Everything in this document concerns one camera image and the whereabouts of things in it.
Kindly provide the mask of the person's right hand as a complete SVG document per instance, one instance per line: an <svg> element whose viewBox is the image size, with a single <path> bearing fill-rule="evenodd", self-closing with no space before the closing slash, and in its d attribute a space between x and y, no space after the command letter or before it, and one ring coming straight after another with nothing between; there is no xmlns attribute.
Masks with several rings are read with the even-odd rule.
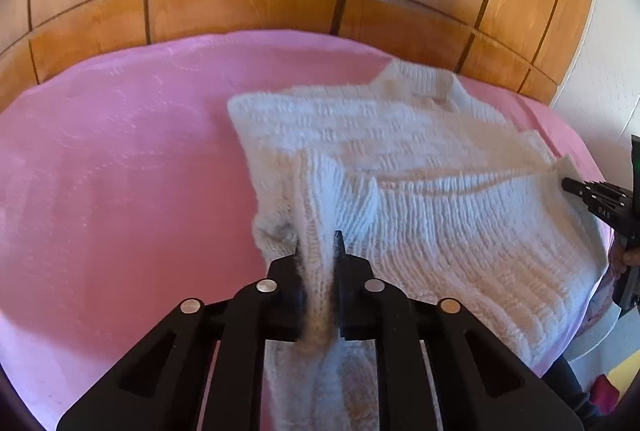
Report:
<svg viewBox="0 0 640 431"><path fill-rule="evenodd" d="M640 265L640 249L626 250L620 240L615 240L608 251L610 267L615 278L620 278L628 267Z"/></svg>

